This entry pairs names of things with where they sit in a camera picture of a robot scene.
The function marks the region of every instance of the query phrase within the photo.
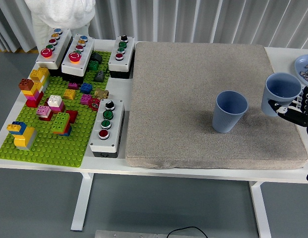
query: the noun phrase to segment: floor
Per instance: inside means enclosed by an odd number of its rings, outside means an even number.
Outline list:
[[[0,129],[35,54],[0,53]],[[81,174],[0,169],[0,238],[93,238],[96,230],[258,237],[248,182],[95,175],[85,226],[70,231]],[[264,183],[273,238],[308,238],[308,184]],[[201,236],[196,230],[179,235]]]

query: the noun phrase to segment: cable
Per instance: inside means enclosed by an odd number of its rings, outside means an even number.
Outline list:
[[[169,234],[167,235],[166,238],[168,238],[168,236],[169,236],[172,232],[176,232],[176,231],[180,231],[180,230],[184,230],[184,229],[188,229],[188,228],[196,228],[196,229],[198,229],[199,231],[201,231],[201,232],[205,235],[206,238],[208,238],[207,235],[206,235],[201,229],[199,229],[198,227],[185,227],[185,228],[175,229],[175,230],[169,232]]]

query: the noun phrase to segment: gray foam pad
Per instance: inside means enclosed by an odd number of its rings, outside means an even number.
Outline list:
[[[294,124],[260,109],[273,73],[263,46],[138,43],[126,142],[134,167],[294,169],[307,153]],[[226,134],[212,127],[216,96],[235,90],[249,110]]]

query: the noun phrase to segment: cup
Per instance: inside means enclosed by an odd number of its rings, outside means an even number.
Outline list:
[[[268,76],[263,92],[262,112],[270,117],[276,117],[277,113],[268,104],[268,100],[274,100],[283,107],[288,107],[301,91],[300,81],[291,74],[274,73]]]
[[[229,132],[248,109],[246,98],[235,91],[223,91],[216,99],[212,127],[219,133]]]

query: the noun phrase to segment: table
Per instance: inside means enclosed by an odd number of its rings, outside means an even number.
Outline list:
[[[112,51],[114,46],[112,40],[96,40],[95,50]],[[303,49],[284,49],[284,48],[265,48],[275,72],[295,73],[294,61],[308,50]],[[120,99],[125,102],[125,119],[123,125],[122,139],[119,156],[117,158],[95,158],[91,149],[88,147],[79,168],[52,166],[44,164],[35,164],[29,162],[11,161],[0,159],[0,168],[24,169],[24,170],[47,170],[81,173],[82,183],[78,196],[76,209],[73,216],[71,230],[81,231],[89,201],[91,185],[94,174],[117,174],[117,175],[139,175],[139,176],[162,176],[179,178],[197,178],[197,179],[225,179],[225,180],[243,180],[249,181],[250,191],[255,210],[255,216],[258,226],[259,236],[261,238],[270,238],[270,229],[266,216],[265,206],[261,193],[261,184],[263,182],[288,182],[288,183],[308,183],[306,176],[308,174],[308,163],[301,169],[296,170],[227,170],[227,169],[147,169],[130,167],[125,160],[125,143],[128,125],[128,116],[130,108],[132,79],[114,79],[111,78],[107,85],[111,99]],[[11,109],[3,127],[0,131],[0,147],[4,142],[8,131],[6,125],[14,121],[21,108],[26,102],[25,96],[20,93]],[[308,153],[308,136],[306,129],[299,127],[303,143]]]

